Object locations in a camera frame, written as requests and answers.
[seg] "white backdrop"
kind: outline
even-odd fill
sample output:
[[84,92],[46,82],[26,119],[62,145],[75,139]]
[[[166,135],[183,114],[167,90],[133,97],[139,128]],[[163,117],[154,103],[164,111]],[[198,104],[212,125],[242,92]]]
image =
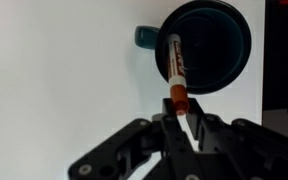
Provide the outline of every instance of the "white backdrop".
[[[134,30],[160,27],[185,2],[0,0],[0,180],[67,179],[69,165],[112,133],[161,112],[168,85]],[[260,123],[264,0],[227,2],[250,25],[249,63],[227,88],[194,97],[226,122]]]

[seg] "mug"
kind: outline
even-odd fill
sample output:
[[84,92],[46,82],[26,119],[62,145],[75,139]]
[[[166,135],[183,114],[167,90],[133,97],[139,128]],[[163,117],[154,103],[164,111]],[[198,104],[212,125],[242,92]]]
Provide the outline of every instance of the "mug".
[[161,28],[138,26],[137,46],[155,50],[156,65],[168,81],[170,34],[181,38],[187,92],[215,92],[233,82],[243,71],[251,52],[251,32],[243,15],[217,0],[188,2],[164,21]]

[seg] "marker barrel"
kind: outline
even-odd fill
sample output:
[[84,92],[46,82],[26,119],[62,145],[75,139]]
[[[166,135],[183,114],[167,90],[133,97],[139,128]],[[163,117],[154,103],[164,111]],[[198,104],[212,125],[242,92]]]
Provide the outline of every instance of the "marker barrel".
[[168,37],[168,82],[174,109],[177,115],[186,114],[189,103],[186,91],[184,61],[181,52],[181,38],[177,34]]

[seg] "mug handle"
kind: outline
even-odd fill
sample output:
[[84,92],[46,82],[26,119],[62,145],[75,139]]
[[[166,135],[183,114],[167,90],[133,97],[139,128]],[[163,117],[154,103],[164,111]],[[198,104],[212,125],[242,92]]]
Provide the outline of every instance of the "mug handle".
[[135,29],[135,44],[144,49],[155,50],[159,28],[137,26]]

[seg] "screw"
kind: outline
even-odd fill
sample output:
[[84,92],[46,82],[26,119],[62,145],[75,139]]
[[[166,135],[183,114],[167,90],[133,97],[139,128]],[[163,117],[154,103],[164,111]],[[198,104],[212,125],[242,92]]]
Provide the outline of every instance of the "screw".
[[185,180],[200,180],[195,174],[187,175]]
[[246,123],[245,123],[245,121],[243,121],[243,120],[237,121],[237,124],[238,124],[239,126],[246,126]]
[[165,116],[164,119],[166,121],[174,121],[175,120],[175,118],[173,116]]
[[166,156],[167,156],[167,152],[164,151],[164,152],[163,152],[163,157],[166,157]]
[[263,180],[263,179],[260,178],[260,177],[254,176],[254,177],[251,178],[251,180]]
[[207,119],[210,120],[210,121],[214,121],[215,117],[214,116],[208,116]]
[[141,125],[141,126],[146,126],[146,125],[147,125],[147,122],[146,122],[146,121],[141,121],[141,122],[140,122],[140,125]]
[[78,172],[80,173],[80,175],[83,175],[83,176],[88,175],[91,171],[92,171],[92,166],[89,164],[84,164],[78,169]]

